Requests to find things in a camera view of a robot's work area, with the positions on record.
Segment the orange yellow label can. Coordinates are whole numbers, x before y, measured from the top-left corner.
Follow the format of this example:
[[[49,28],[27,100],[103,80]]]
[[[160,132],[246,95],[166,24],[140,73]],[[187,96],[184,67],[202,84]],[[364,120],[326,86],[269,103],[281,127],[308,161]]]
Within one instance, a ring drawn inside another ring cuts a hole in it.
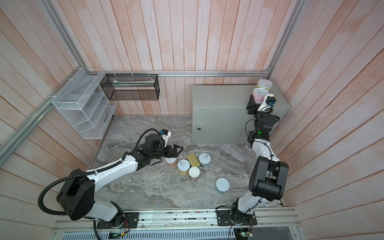
[[[257,82],[257,88],[264,89],[268,92],[270,91],[272,86],[273,86],[273,83],[267,79],[259,79]]]

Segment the pink label can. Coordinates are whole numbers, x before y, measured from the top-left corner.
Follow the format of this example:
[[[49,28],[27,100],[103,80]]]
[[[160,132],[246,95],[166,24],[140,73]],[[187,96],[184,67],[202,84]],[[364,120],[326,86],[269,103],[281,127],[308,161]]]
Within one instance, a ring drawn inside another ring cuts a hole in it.
[[[268,94],[269,92],[265,89],[262,89],[262,88],[255,88],[253,90],[253,98],[255,100],[255,103],[256,104],[262,104],[262,102],[264,101],[265,99],[265,96]]]

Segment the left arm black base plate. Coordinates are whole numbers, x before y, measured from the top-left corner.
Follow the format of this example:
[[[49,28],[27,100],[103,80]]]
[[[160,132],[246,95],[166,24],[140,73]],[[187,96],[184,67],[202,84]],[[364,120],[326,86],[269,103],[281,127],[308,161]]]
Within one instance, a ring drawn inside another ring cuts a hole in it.
[[[98,221],[97,229],[135,229],[138,225],[140,213],[118,213],[111,221]]]

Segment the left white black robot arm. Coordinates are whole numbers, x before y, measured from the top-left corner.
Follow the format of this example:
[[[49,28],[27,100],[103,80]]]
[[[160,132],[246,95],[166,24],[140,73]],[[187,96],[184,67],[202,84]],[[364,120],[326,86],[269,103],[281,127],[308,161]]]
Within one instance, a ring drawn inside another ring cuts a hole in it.
[[[179,145],[168,145],[167,135],[150,134],[144,144],[135,147],[131,152],[108,165],[92,171],[75,170],[70,174],[57,196],[57,201],[65,215],[71,220],[93,218],[120,225],[124,212],[113,202],[95,200],[95,193],[114,180],[134,173],[148,165],[152,160],[176,158],[184,150]]]

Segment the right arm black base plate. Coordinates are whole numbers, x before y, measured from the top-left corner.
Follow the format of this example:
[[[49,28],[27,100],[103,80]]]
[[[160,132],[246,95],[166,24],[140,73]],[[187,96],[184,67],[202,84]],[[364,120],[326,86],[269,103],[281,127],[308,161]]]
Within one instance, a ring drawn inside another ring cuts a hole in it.
[[[258,224],[254,215],[239,211],[219,209],[216,211],[219,226],[256,226]]]

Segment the brown label can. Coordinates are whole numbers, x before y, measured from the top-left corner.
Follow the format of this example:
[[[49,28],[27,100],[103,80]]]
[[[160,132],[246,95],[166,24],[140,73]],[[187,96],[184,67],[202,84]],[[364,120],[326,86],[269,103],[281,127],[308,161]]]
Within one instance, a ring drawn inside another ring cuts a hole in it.
[[[164,160],[169,168],[173,168],[178,164],[177,158],[164,158]]]

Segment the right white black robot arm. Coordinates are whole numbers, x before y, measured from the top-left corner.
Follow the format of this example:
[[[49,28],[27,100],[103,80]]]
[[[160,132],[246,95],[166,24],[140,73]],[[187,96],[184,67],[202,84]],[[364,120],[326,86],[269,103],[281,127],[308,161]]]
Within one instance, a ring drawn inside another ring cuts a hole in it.
[[[262,203],[280,200],[285,191],[289,165],[278,159],[270,143],[270,132],[280,121],[280,117],[272,114],[275,103],[273,94],[267,94],[261,104],[257,104],[251,96],[246,107],[248,114],[254,116],[255,129],[247,134],[257,160],[250,177],[249,190],[232,204],[231,220],[235,225],[250,222],[256,208]]]

